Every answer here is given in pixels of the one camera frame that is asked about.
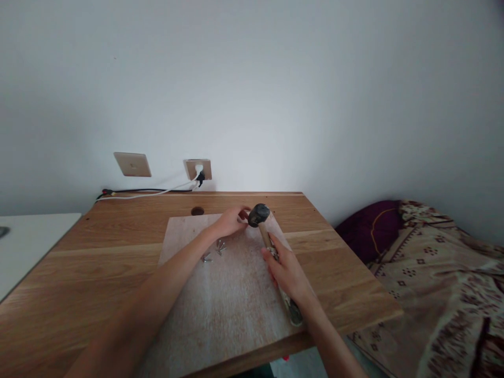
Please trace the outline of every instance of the wall plate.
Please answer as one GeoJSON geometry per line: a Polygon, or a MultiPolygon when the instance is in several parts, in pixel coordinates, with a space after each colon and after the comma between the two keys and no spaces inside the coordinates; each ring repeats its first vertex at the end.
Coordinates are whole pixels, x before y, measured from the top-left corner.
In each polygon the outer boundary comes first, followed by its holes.
{"type": "Polygon", "coordinates": [[[119,168],[124,176],[152,177],[147,156],[127,152],[114,152],[119,168]]]}
{"type": "Polygon", "coordinates": [[[184,160],[185,171],[189,180],[194,180],[196,178],[196,165],[201,164],[203,166],[203,173],[205,174],[205,180],[212,179],[212,167],[210,165],[209,159],[188,159],[184,160]]]}

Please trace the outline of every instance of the wall socket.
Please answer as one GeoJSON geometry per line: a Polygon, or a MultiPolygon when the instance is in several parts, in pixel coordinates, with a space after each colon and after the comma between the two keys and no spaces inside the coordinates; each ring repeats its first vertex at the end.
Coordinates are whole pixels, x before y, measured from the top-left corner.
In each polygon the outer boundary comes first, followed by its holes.
{"type": "Polygon", "coordinates": [[[196,165],[201,164],[203,166],[203,173],[205,174],[205,180],[212,179],[212,167],[210,165],[209,159],[188,159],[184,160],[185,171],[189,180],[194,180],[196,178],[196,165]]]}

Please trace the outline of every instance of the desk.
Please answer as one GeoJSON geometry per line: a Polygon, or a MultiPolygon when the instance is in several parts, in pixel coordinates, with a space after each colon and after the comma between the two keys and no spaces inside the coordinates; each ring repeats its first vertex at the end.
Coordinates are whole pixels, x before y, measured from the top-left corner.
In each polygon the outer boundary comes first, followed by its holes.
{"type": "MultiPolygon", "coordinates": [[[[398,303],[302,193],[170,193],[102,201],[0,304],[0,376],[63,376],[125,299],[156,269],[168,219],[266,203],[341,334],[391,319],[398,303]]],[[[290,338],[199,372],[223,377],[299,352],[290,338]]]]}

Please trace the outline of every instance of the desk grommet hole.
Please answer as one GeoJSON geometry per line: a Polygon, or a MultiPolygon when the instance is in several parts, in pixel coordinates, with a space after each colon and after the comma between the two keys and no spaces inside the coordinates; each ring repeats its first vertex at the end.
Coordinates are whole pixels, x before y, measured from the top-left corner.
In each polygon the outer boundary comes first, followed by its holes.
{"type": "Polygon", "coordinates": [[[191,210],[191,215],[203,215],[205,214],[205,209],[203,209],[202,207],[193,207],[192,210],[191,210]]]}

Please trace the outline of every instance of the pillow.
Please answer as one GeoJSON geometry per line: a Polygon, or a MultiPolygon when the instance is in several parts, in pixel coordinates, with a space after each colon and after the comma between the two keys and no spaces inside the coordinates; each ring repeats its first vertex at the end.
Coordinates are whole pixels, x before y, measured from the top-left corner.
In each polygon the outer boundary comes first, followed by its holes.
{"type": "Polygon", "coordinates": [[[403,225],[399,204],[400,201],[376,202],[335,228],[364,264],[374,261],[397,239],[403,225]]]}

